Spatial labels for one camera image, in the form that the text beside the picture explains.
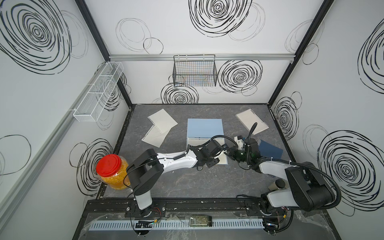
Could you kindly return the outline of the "dark blue notebook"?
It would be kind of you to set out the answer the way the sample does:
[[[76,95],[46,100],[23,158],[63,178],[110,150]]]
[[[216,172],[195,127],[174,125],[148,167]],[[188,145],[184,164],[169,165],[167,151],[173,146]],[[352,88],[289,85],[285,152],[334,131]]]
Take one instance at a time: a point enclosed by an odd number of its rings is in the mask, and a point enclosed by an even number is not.
[[[263,140],[251,139],[251,159],[256,160],[259,158],[277,158],[280,159],[283,150],[271,145]]]

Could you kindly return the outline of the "light blue notebook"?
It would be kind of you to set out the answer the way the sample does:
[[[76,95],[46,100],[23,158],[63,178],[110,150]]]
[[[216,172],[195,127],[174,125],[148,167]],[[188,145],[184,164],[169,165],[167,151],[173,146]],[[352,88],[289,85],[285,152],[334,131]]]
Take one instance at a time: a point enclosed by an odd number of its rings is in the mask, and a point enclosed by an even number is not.
[[[187,146],[202,145],[216,135],[224,135],[221,119],[188,119]]]

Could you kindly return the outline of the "white lined spiral notebook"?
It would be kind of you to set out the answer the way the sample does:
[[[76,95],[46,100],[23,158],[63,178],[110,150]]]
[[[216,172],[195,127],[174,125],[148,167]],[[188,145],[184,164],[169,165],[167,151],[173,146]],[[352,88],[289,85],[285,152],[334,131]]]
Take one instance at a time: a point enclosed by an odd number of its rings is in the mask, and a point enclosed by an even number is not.
[[[247,128],[248,131],[250,131],[252,126],[257,123],[257,126],[254,129],[252,135],[259,134],[269,128],[269,126],[264,121],[262,121],[251,109],[236,114],[236,117],[244,125],[244,127]]]

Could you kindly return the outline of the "torn lined paper page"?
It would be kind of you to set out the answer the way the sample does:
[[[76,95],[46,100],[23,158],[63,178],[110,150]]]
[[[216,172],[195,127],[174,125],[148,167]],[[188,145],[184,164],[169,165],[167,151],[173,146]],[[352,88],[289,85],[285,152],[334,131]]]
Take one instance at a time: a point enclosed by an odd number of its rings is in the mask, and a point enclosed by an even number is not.
[[[161,133],[160,130],[155,125],[152,125],[152,127],[148,130],[148,132],[142,138],[142,141],[159,148],[163,144],[169,132],[170,130],[167,130],[164,133]]]

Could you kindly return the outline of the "torn white lined page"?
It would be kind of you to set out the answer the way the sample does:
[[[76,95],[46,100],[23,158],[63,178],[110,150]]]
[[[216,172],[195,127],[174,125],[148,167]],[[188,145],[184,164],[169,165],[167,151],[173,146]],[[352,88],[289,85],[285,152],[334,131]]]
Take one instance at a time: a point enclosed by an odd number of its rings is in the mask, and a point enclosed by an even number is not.
[[[162,134],[168,132],[178,124],[164,109],[148,116],[148,119]]]

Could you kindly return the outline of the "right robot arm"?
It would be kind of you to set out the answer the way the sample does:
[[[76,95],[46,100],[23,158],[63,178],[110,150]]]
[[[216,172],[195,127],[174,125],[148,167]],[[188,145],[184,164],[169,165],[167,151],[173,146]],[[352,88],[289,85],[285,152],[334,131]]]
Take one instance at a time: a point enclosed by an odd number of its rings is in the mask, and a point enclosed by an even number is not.
[[[266,194],[256,198],[258,209],[264,215],[283,210],[327,210],[342,200],[342,191],[336,181],[311,162],[295,163],[262,156],[259,144],[251,136],[235,137],[237,144],[230,152],[234,161],[247,164],[248,170],[277,178]]]

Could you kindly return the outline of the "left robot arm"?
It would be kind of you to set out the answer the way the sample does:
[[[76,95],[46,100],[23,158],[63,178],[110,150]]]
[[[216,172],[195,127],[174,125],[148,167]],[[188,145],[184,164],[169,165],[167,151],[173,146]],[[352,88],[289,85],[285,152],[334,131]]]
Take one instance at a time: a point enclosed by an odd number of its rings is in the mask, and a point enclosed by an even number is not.
[[[154,149],[143,152],[134,162],[126,168],[123,184],[132,189],[135,206],[129,212],[137,210],[140,217],[149,216],[154,210],[151,190],[160,176],[179,169],[193,169],[201,171],[204,166],[213,167],[219,163],[219,156],[229,155],[238,149],[235,140],[216,135],[207,142],[191,146],[188,145],[183,152],[170,154],[156,153]]]

